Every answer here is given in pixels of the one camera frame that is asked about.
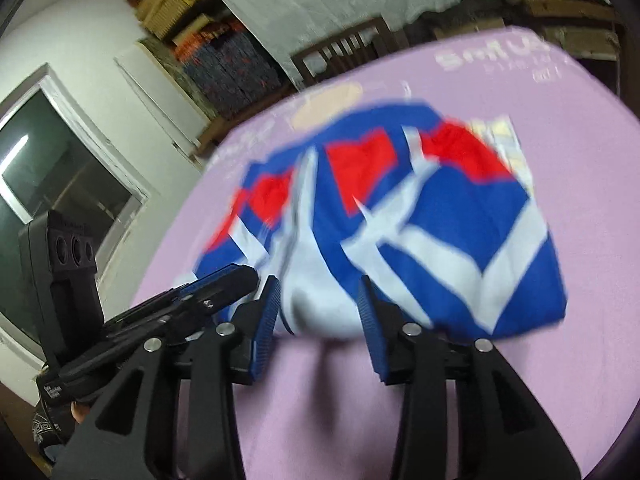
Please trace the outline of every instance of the red fabric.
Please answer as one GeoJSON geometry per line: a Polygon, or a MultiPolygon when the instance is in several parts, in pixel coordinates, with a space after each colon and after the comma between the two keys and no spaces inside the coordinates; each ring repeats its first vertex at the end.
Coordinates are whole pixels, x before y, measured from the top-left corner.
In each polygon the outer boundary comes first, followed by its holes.
{"type": "Polygon", "coordinates": [[[225,218],[225,221],[222,223],[222,227],[220,227],[220,230],[211,238],[209,247],[206,251],[207,253],[217,248],[228,236],[231,224],[233,223],[236,216],[240,214],[240,211],[246,203],[248,195],[249,194],[245,189],[241,189],[240,191],[238,191],[238,193],[236,194],[236,198],[234,199],[234,204],[231,206],[231,212],[225,218]]]}
{"type": "Polygon", "coordinates": [[[273,228],[289,199],[292,170],[281,175],[264,174],[258,179],[249,196],[249,207],[255,215],[273,228]]]}
{"type": "Polygon", "coordinates": [[[425,156],[437,156],[442,164],[459,168],[473,182],[492,178],[513,180],[498,156],[463,126],[442,123],[431,134],[420,133],[420,139],[425,156]]]}
{"type": "Polygon", "coordinates": [[[364,202],[385,173],[398,163],[384,128],[372,130],[361,140],[331,142],[326,154],[349,216],[358,211],[356,200],[364,202]]]}

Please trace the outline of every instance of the folded cloth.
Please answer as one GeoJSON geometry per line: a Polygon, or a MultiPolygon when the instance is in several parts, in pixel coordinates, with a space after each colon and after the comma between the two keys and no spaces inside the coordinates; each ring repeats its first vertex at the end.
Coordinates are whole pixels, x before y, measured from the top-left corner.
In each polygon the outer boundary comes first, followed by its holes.
{"type": "Polygon", "coordinates": [[[457,339],[520,334],[566,307],[533,198],[425,105],[356,111],[252,164],[196,275],[233,262],[255,267],[260,287],[280,279],[283,333],[362,333],[363,274],[408,319],[457,339]]]}

